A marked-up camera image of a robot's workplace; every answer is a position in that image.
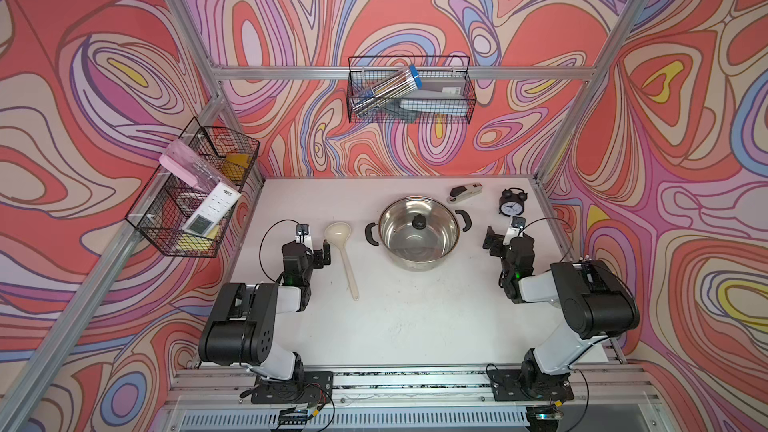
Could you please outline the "beige plastic ladle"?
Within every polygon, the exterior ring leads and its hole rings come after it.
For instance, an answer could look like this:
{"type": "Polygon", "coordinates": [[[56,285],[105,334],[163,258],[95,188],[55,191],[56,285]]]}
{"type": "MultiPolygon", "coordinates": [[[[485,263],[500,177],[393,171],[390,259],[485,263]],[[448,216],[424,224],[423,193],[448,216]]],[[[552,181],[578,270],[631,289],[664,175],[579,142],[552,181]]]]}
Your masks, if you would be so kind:
{"type": "Polygon", "coordinates": [[[334,222],[325,229],[324,238],[330,245],[338,249],[351,297],[354,301],[358,301],[360,298],[359,289],[346,250],[347,241],[350,238],[351,233],[352,229],[348,223],[334,222]]]}

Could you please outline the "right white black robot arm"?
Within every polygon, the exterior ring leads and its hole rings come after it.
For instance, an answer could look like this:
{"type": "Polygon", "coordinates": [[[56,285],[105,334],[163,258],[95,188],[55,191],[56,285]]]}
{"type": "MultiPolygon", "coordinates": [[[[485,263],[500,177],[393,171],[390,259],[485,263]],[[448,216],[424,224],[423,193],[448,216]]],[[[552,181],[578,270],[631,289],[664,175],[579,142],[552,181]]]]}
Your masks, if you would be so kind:
{"type": "Polygon", "coordinates": [[[500,259],[498,284],[508,299],[556,303],[563,315],[563,322],[526,352],[518,368],[487,370],[494,400],[572,400],[571,366],[593,346],[639,325],[634,297],[601,260],[556,262],[536,274],[534,239],[520,230],[501,235],[488,228],[483,249],[500,259]]]}

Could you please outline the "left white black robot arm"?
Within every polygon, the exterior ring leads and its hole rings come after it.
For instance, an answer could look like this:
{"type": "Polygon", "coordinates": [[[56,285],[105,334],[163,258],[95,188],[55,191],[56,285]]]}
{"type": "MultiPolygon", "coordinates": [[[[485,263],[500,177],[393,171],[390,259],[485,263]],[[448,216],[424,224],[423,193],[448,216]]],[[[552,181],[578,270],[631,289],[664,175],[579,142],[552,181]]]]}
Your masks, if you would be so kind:
{"type": "Polygon", "coordinates": [[[331,264],[330,245],[312,250],[299,242],[282,246],[283,272],[275,283],[230,282],[222,286],[203,328],[203,363],[239,366],[256,375],[241,394],[253,404],[322,402],[326,378],[306,378],[301,356],[277,343],[276,317],[306,310],[313,272],[331,264]]]}

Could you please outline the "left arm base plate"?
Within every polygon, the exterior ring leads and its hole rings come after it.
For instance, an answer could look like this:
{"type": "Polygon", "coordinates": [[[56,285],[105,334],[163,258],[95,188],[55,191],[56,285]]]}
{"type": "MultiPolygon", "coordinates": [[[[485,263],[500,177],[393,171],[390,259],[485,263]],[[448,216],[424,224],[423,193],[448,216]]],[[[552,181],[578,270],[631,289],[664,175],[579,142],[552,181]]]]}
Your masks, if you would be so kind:
{"type": "Polygon", "coordinates": [[[258,379],[249,395],[256,405],[309,404],[329,402],[332,397],[334,373],[305,372],[302,380],[274,381],[258,379]]]}

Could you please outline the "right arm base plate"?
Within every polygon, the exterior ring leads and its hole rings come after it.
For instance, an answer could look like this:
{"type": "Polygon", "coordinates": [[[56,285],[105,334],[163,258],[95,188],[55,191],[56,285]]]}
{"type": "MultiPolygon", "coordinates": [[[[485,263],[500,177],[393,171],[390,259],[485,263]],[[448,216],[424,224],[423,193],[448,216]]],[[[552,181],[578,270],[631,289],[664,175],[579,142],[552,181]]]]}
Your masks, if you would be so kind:
{"type": "Polygon", "coordinates": [[[486,375],[496,402],[567,402],[574,399],[570,375],[547,375],[527,368],[486,366],[486,375]]]}

